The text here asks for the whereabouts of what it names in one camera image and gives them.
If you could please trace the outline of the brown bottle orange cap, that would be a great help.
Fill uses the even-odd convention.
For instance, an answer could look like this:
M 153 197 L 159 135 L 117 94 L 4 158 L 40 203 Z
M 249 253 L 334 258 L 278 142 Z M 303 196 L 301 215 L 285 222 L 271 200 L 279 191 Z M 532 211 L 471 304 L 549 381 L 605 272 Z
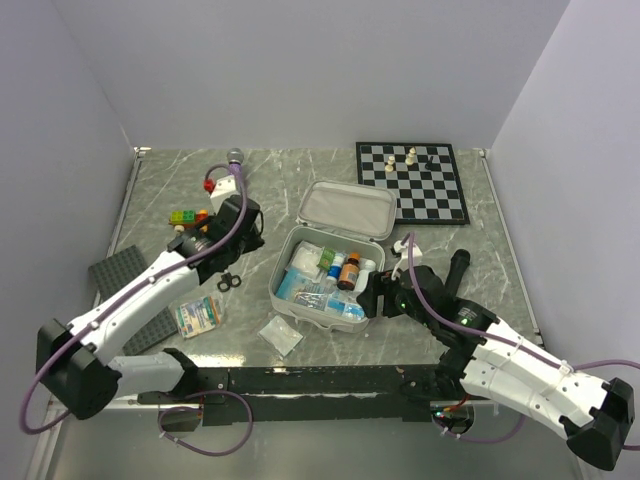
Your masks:
M 360 271 L 360 255 L 352 252 L 345 260 L 337 282 L 337 288 L 353 291 Z

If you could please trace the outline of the white green pill bottle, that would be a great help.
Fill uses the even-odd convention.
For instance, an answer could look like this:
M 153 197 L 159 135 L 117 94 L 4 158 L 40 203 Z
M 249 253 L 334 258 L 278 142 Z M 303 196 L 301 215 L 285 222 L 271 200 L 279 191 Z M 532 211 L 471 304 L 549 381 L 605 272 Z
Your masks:
M 373 260 L 364 259 L 360 267 L 355 289 L 363 291 L 368 283 L 369 275 L 376 269 L 377 265 Z

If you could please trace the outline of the white blue pill bottle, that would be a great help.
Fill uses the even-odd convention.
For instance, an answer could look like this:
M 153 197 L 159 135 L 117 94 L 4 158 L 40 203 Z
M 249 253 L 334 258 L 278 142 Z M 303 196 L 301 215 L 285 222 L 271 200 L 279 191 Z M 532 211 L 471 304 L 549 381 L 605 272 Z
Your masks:
M 334 258 L 331 262 L 331 265 L 327 273 L 328 280 L 332 282 L 338 281 L 345 259 L 346 257 L 344 253 L 338 252 L 334 255 Z

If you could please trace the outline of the small black scissors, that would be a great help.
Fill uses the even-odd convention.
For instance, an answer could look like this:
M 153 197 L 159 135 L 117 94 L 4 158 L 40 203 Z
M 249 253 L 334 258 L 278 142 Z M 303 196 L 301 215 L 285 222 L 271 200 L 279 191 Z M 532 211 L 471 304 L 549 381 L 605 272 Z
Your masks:
M 233 275 L 230 272 L 224 272 L 221 274 L 220 280 L 217 282 L 217 289 L 222 292 L 228 292 L 232 288 L 237 288 L 242 284 L 242 279 L 239 275 Z

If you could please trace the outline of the white medicine kit case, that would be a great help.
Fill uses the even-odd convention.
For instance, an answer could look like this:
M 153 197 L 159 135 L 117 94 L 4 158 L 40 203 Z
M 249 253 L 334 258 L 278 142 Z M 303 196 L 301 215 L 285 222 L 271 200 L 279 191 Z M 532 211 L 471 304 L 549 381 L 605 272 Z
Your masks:
M 275 311 L 296 321 L 307 322 L 320 330 L 357 333 L 367 326 L 369 318 L 350 322 L 338 316 L 278 299 L 276 289 L 290 269 L 290 261 L 301 241 L 328 247 L 347 257 L 360 255 L 373 260 L 379 270 L 385 265 L 385 253 L 380 242 L 392 233 L 396 214 L 396 197 L 386 189 L 333 181 L 316 181 L 302 197 L 297 213 L 298 225 L 284 240 L 276 266 L 269 281 L 269 296 Z M 339 290 L 352 302 L 362 291 L 345 291 L 337 282 L 327 279 L 328 271 L 320 269 L 317 291 Z

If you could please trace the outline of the small green medicine box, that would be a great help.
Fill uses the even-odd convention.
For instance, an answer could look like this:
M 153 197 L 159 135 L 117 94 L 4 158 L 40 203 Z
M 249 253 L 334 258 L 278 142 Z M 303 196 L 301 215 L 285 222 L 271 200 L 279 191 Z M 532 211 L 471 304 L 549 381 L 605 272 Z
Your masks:
M 334 261 L 336 252 L 328 247 L 324 247 L 318 261 L 318 267 L 324 271 L 328 271 Z

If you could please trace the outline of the blue white pouch bag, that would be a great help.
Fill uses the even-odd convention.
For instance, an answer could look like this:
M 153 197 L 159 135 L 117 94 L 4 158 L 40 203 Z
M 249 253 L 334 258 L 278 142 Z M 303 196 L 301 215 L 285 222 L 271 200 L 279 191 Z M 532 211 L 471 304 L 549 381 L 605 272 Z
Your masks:
M 291 267 L 285 271 L 284 277 L 276 289 L 275 296 L 284 301 L 294 302 L 299 293 L 315 293 L 318 287 L 318 282 L 314 282 L 304 272 Z

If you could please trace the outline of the large gauze plastic bag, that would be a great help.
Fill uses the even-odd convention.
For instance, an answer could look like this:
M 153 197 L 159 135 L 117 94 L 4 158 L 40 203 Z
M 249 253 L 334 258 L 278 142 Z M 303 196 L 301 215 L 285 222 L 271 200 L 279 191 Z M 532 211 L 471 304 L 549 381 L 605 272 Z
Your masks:
M 290 266 L 311 280 L 320 276 L 318 263 L 323 249 L 307 241 L 301 241 L 292 255 Z

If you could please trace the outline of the bandage box plastic bag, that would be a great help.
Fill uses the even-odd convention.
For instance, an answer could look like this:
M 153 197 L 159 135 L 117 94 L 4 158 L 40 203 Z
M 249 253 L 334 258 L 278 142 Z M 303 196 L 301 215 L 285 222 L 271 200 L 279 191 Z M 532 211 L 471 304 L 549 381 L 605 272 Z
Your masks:
M 219 295 L 209 295 L 176 308 L 176 320 L 183 339 L 191 339 L 218 328 L 223 319 Z

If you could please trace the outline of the blue packets plastic bag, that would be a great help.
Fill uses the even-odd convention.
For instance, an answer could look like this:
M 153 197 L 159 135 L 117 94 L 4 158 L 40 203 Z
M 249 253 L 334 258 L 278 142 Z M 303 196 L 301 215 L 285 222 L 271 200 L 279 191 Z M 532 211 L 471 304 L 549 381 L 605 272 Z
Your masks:
M 299 291 L 294 295 L 293 302 L 350 322 L 366 319 L 362 307 L 352 302 L 339 290 Z

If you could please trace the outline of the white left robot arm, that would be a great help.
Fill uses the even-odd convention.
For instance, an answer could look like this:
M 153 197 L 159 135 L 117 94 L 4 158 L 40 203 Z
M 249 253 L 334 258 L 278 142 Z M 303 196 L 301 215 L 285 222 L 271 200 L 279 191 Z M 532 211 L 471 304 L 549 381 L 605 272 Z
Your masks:
M 176 402 L 193 397 L 198 368 L 182 352 L 121 356 L 125 343 L 182 295 L 261 248 L 258 203 L 233 195 L 218 212 L 175 237 L 142 274 L 97 308 L 69 324 L 52 320 L 38 332 L 37 378 L 79 420 L 113 399 L 164 392 Z

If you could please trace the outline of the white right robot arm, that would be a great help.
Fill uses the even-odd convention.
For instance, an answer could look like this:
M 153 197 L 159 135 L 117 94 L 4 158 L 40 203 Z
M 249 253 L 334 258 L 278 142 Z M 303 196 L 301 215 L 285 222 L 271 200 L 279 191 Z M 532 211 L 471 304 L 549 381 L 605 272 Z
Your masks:
M 407 315 L 447 347 L 436 385 L 448 398 L 463 393 L 502 404 L 548 427 L 580 459 L 615 468 L 634 422 L 634 391 L 604 380 L 536 346 L 493 312 L 457 296 L 464 270 L 441 280 L 428 266 L 372 272 L 357 301 L 372 317 Z

